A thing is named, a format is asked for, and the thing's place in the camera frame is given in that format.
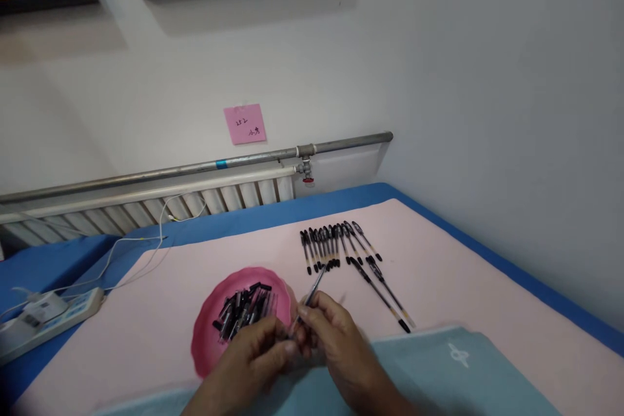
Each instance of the power cord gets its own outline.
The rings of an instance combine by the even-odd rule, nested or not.
[[[159,227],[159,235],[158,235],[158,237],[122,237],[121,239],[117,239],[115,241],[115,243],[112,245],[112,248],[110,249],[109,256],[108,256],[108,258],[106,260],[106,265],[104,265],[104,268],[102,269],[102,271],[100,272],[100,274],[96,278],[90,279],[89,281],[84,281],[82,283],[78,283],[78,284],[73,284],[73,285],[69,285],[69,286],[63,286],[63,287],[60,287],[60,288],[52,289],[50,291],[43,292],[42,294],[55,293],[57,291],[63,291],[64,289],[69,289],[69,288],[72,288],[72,287],[84,286],[84,285],[87,285],[87,284],[93,283],[94,281],[99,280],[100,278],[102,278],[102,276],[104,276],[104,273],[106,273],[106,270],[108,269],[109,265],[111,264],[112,253],[115,250],[115,247],[117,247],[117,244],[119,242],[122,242],[122,241],[137,241],[137,240],[138,241],[150,241],[150,240],[152,241],[152,240],[155,240],[155,239],[159,239],[160,240],[160,242],[156,246],[156,249],[152,253],[151,257],[149,258],[148,262],[144,266],[142,266],[139,270],[137,270],[125,283],[123,283],[121,285],[117,285],[117,286],[106,288],[106,289],[104,289],[104,291],[112,291],[113,289],[118,289],[118,288],[120,288],[122,286],[126,286],[127,284],[130,284],[130,283],[132,283],[132,282],[134,282],[136,280],[139,280],[140,278],[143,278],[146,274],[148,274],[151,271],[155,270],[158,267],[158,265],[156,267],[154,267],[153,269],[145,272],[141,276],[135,278],[135,276],[137,274],[141,273],[151,263],[151,261],[153,260],[153,258],[156,255],[156,252],[158,252],[159,248],[163,245],[163,240],[166,239],[166,236],[163,236],[163,229],[162,228],[163,228],[163,215],[165,213],[165,210],[167,209],[167,205],[169,204],[170,201],[172,201],[172,200],[174,200],[176,198],[179,198],[182,195],[187,195],[189,193],[195,193],[195,192],[184,192],[182,194],[178,194],[178,195],[174,195],[172,197],[169,197],[167,200],[165,200],[165,203],[162,206],[161,215],[160,215],[160,217],[158,219],[158,227]],[[169,218],[170,219],[174,218],[174,221],[176,221],[176,222],[184,222],[184,221],[188,221],[190,219],[198,218],[199,216],[202,215],[203,211],[207,208],[207,204],[206,204],[205,200],[202,199],[202,201],[203,201],[203,207],[201,208],[201,211],[196,216],[193,216],[192,218],[188,218],[186,220],[178,220],[177,218],[174,218],[172,215],[169,215]],[[26,217],[29,216],[29,215],[27,215],[25,213],[20,213],[20,214],[23,215],[23,216],[26,216]],[[15,286],[15,287],[13,287],[11,289],[15,290],[15,291],[22,291],[22,292],[25,292],[27,294],[34,294],[32,291],[29,291],[28,289],[23,288],[21,286]],[[72,298],[72,297],[77,297],[79,295],[80,294],[77,294],[75,296],[65,296],[64,298]],[[11,311],[13,311],[15,309],[18,309],[20,307],[23,307],[23,306],[25,306],[28,303],[29,303],[29,301],[25,301],[25,302],[22,302],[21,304],[15,305],[14,307],[11,307],[10,309],[7,309],[6,311],[4,311],[4,312],[2,312],[0,314],[0,319],[2,319],[2,317],[5,316],[7,313],[9,313],[9,312],[11,312]]]

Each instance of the pink plate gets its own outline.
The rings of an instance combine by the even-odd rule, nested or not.
[[[197,320],[195,320],[190,353],[195,362],[195,372],[201,378],[210,374],[223,351],[228,347],[227,343],[220,344],[218,342],[219,331],[213,327],[213,321],[218,320],[219,312],[223,308],[226,297],[232,297],[237,290],[248,289],[258,281],[271,286],[272,292],[277,293],[276,315],[286,326],[290,325],[291,297],[289,288],[279,276],[261,266],[248,267],[232,273],[210,293],[201,307]]]

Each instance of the light blue towel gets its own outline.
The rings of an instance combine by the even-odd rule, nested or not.
[[[373,343],[380,363],[399,391],[427,414],[524,416],[559,415],[549,401],[481,333],[461,327],[414,333]],[[178,416],[193,390],[159,393],[128,402],[98,416]],[[349,415],[326,367],[279,379],[247,414]]]

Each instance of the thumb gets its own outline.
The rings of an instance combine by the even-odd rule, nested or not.
[[[316,332],[323,343],[331,343],[335,330],[319,309],[300,305],[299,316],[303,322]]]
[[[296,354],[297,345],[294,341],[282,341],[258,357],[253,365],[259,377],[265,382],[280,373]]]

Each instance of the blue bed sheet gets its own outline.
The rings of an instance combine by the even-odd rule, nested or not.
[[[74,284],[117,239],[117,236],[98,235],[30,247],[0,262],[0,312],[26,300],[25,293],[11,291],[12,287],[42,293]],[[8,313],[3,321],[19,313],[19,310]]]
[[[216,216],[203,216],[183,223],[167,223],[162,227],[163,234],[167,236],[167,239],[162,243],[162,247],[204,242],[257,231],[258,229],[272,228],[362,208],[393,198],[396,198],[427,220],[444,229],[548,306],[624,357],[624,334],[605,324],[571,300],[536,280],[530,274],[492,252],[410,197],[385,183],[363,185],[327,194],[283,201],[273,205],[222,213]],[[158,234],[158,226],[150,226],[137,229],[128,234],[128,237],[156,237]],[[104,288],[115,286],[143,252],[154,249],[156,245],[158,245],[158,240],[120,242],[110,267],[101,279],[84,287],[70,289],[67,294],[78,294],[95,286]],[[105,263],[106,256],[94,264],[92,268],[78,279],[78,282],[96,278]],[[72,336],[78,326],[44,343],[42,346],[0,369],[0,378],[5,380],[5,389],[8,392],[7,397],[10,403],[13,403],[26,390],[38,373]]]

